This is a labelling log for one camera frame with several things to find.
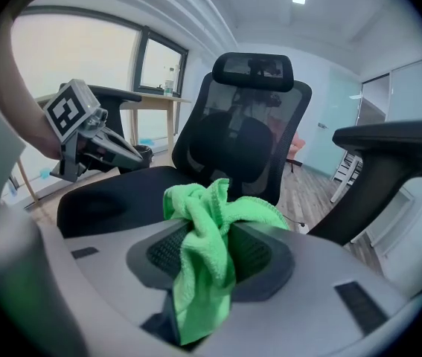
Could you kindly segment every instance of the mesh backrest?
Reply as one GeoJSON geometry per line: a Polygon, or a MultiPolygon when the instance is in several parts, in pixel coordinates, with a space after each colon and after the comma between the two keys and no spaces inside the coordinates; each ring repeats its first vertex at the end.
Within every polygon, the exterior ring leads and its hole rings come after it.
{"type": "Polygon", "coordinates": [[[276,205],[287,153],[311,94],[299,81],[279,92],[219,84],[208,74],[176,143],[176,168],[204,185],[230,178],[231,199],[257,196],[276,205]]]}

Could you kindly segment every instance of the wooden desk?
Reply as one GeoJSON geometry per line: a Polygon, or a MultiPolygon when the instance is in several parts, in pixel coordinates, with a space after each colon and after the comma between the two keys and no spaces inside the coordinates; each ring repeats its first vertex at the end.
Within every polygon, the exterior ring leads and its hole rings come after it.
{"type": "Polygon", "coordinates": [[[138,143],[138,110],[165,110],[167,123],[167,151],[169,152],[169,165],[173,165],[172,154],[174,148],[174,102],[191,103],[189,100],[177,97],[165,97],[164,95],[145,94],[133,92],[140,95],[141,102],[124,102],[120,109],[131,110],[131,141],[132,145],[138,143]]]}

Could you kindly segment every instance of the trash can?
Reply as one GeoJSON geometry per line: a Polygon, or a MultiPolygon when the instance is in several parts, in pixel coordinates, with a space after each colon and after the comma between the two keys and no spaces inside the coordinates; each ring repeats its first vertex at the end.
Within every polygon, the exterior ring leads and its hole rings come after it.
{"type": "Polygon", "coordinates": [[[139,152],[143,160],[147,162],[147,167],[150,167],[151,161],[153,161],[153,150],[149,146],[138,144],[135,149],[139,152]]]}

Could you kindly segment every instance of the bottle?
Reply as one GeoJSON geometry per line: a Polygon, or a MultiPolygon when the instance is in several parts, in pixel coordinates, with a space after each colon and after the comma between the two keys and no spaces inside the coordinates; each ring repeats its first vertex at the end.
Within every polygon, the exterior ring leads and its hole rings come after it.
{"type": "Polygon", "coordinates": [[[164,82],[165,97],[173,96],[173,87],[174,87],[174,68],[169,68],[169,73],[167,75],[166,81],[164,82]]]}

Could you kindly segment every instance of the glass door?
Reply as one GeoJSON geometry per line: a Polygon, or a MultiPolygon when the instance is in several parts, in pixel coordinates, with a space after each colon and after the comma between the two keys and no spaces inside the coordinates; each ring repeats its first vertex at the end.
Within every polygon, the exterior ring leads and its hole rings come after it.
{"type": "Polygon", "coordinates": [[[339,128],[355,125],[361,103],[361,90],[360,81],[340,70],[330,69],[324,109],[304,161],[306,167],[329,179],[335,175],[345,151],[333,143],[333,134],[339,128]]]}

